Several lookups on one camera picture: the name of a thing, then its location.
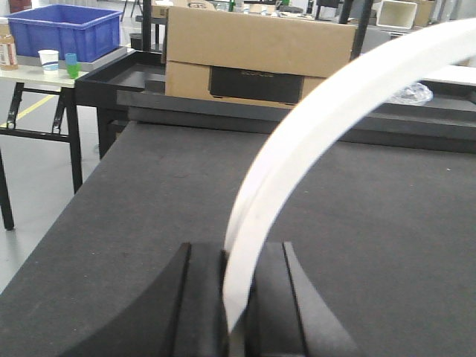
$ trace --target cardboard box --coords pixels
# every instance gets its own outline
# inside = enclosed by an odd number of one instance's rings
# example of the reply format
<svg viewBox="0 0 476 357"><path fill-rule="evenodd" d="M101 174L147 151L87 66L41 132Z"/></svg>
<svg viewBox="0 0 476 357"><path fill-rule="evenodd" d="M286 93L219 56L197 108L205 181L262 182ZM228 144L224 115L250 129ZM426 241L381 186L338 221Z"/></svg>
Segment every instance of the cardboard box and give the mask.
<svg viewBox="0 0 476 357"><path fill-rule="evenodd" d="M166 95L289 107L349 62L356 28L174 7L167 31Z"/></svg>
<svg viewBox="0 0 476 357"><path fill-rule="evenodd" d="M425 27L433 15L435 0L406 0L417 4L414 26Z"/></svg>
<svg viewBox="0 0 476 357"><path fill-rule="evenodd" d="M169 2L173 3L176 7L191 7L194 9L215 10L212 3L205 0L172 0L172 1L153 1L152 2L152 17L161 19L167 17L169 8L171 7Z"/></svg>

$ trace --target paper cup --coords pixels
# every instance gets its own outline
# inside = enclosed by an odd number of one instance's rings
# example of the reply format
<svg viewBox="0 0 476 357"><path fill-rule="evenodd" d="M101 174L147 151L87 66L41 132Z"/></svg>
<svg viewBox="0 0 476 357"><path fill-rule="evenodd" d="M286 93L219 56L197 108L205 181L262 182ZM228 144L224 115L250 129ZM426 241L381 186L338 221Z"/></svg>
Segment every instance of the paper cup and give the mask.
<svg viewBox="0 0 476 357"><path fill-rule="evenodd" d="M58 51L56 50L39 50L39 60L42 63L43 72L45 74L58 74Z"/></svg>

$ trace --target black tray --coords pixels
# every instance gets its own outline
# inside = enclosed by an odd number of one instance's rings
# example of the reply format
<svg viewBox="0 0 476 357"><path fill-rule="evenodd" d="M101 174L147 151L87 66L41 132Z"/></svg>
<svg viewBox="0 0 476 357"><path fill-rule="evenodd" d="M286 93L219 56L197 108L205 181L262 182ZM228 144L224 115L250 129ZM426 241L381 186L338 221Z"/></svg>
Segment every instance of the black tray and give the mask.
<svg viewBox="0 0 476 357"><path fill-rule="evenodd" d="M76 101L80 106L126 111L126 106L117 104L117 90L143 91L148 80L165 83L161 55L131 52L78 78Z"/></svg>

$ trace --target table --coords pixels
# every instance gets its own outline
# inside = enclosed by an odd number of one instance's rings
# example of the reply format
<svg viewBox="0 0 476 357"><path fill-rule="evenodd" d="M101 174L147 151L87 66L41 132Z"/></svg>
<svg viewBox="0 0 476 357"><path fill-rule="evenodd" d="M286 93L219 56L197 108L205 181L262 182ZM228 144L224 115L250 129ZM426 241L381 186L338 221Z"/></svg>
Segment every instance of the table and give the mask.
<svg viewBox="0 0 476 357"><path fill-rule="evenodd" d="M131 122L0 296L5 356L58 356L181 242L222 242L267 135ZM272 228L367 356L472 357L476 156L337 143Z"/></svg>
<svg viewBox="0 0 476 357"><path fill-rule="evenodd" d="M0 135L69 143L73 187L74 192L76 193L81 184L83 184L83 171L81 167L80 133L77 122L77 107L74 93L75 80L69 78L67 71L64 69L60 69L57 76L48 76L43 73L41 67L32 65L20 65L19 69L14 71L0 71L0 80L11 80L16 82L10 111L8 112L7 125L5 128L0 128ZM25 88L26 83L57 86L61 89L60 91L54 91ZM16 128L16 116L18 115L20 102L22 101L22 94L24 92L54 94L59 96L51 132L39 132ZM68 116L67 135L61 133L62 116L65 109Z"/></svg>

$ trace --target white plastic strip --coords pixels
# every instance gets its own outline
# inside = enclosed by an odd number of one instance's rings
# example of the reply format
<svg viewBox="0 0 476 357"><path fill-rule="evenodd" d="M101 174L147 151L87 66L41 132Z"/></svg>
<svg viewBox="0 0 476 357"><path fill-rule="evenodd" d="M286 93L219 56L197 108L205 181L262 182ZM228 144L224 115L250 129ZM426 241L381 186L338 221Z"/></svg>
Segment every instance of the white plastic strip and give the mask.
<svg viewBox="0 0 476 357"><path fill-rule="evenodd" d="M476 19L447 22L387 42L317 87L276 128L239 190L228 223L223 300L231 331L244 311L266 236L319 157L395 91L476 54Z"/></svg>

